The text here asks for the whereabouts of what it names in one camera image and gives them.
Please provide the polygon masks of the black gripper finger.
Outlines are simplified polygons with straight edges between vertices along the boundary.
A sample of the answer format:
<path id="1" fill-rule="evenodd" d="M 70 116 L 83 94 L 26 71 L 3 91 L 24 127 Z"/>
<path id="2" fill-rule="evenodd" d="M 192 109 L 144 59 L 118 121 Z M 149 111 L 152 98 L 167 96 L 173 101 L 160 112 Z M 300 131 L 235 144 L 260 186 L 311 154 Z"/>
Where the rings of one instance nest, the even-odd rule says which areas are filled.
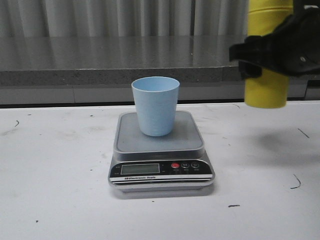
<path id="1" fill-rule="evenodd" d="M 243 43 L 229 47 L 229 61 L 238 61 L 238 70 L 242 80 L 259 78 L 263 74 L 263 69 L 270 69 L 267 61 L 269 45 L 269 35 L 250 35 Z"/>

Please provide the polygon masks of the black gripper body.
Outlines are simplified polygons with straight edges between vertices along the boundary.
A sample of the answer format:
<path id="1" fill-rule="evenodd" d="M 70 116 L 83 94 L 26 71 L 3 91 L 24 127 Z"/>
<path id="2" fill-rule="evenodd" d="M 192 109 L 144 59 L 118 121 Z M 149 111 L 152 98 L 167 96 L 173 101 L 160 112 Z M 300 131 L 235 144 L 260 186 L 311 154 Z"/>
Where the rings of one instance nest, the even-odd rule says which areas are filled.
<path id="1" fill-rule="evenodd" d="M 266 68 L 287 76 L 320 73 L 320 6 L 298 4 L 267 36 Z"/>

